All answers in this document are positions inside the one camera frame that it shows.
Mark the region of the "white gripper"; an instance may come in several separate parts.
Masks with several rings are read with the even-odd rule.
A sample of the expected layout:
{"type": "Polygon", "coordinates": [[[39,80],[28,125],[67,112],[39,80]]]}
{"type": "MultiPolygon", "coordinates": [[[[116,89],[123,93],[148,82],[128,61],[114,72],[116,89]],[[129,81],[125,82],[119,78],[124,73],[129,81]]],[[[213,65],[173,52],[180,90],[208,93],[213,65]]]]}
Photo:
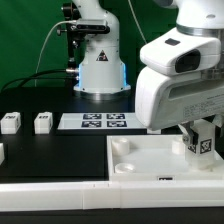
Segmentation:
{"type": "Polygon", "coordinates": [[[198,134],[193,130],[194,120],[222,112],[224,79],[202,80],[200,72],[169,77],[148,67],[138,76],[137,119],[151,130],[179,124],[182,141],[187,146],[198,144],[198,134]]]}

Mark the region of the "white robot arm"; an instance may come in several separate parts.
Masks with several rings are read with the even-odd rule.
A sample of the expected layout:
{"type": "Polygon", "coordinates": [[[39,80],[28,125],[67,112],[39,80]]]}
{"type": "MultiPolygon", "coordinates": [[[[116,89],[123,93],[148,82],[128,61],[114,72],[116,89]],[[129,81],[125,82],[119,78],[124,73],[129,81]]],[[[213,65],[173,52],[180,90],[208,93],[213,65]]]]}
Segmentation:
{"type": "MultiPolygon", "coordinates": [[[[119,57],[119,22],[99,0],[72,0],[87,25],[108,34],[87,36],[74,89],[101,98],[128,90],[119,57]]],[[[224,0],[153,0],[178,10],[176,27],[144,45],[135,95],[137,119],[151,130],[224,112],[224,0]]]]}

